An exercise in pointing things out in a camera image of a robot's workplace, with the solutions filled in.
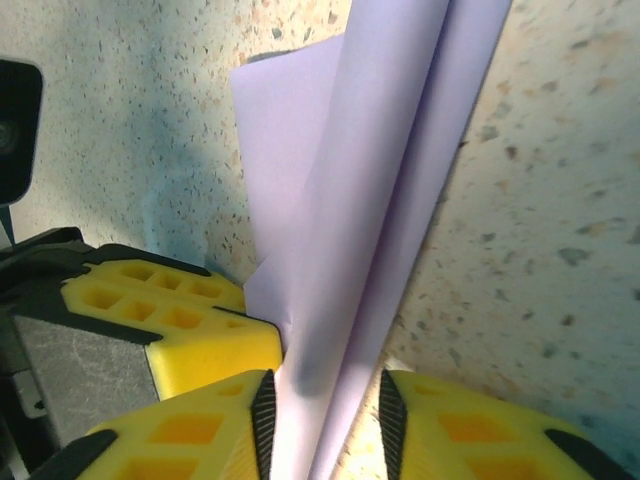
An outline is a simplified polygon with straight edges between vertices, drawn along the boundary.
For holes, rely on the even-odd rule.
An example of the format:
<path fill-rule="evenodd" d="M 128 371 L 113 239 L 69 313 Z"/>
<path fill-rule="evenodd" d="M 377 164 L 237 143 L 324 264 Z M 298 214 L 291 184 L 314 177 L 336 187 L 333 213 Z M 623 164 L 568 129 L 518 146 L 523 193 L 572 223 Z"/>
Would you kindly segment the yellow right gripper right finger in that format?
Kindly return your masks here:
<path fill-rule="evenodd" d="M 379 422 L 390 479 L 628 479 L 569 423 L 459 384 L 381 373 Z"/>

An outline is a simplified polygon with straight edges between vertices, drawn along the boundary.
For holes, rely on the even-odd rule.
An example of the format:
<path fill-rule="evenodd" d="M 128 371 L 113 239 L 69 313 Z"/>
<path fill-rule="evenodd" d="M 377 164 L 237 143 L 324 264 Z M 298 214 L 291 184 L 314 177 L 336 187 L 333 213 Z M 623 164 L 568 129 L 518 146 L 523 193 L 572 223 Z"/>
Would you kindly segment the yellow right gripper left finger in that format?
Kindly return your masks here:
<path fill-rule="evenodd" d="M 32 476 L 266 479 L 275 416 L 273 371 L 246 371 L 105 422 Z"/>

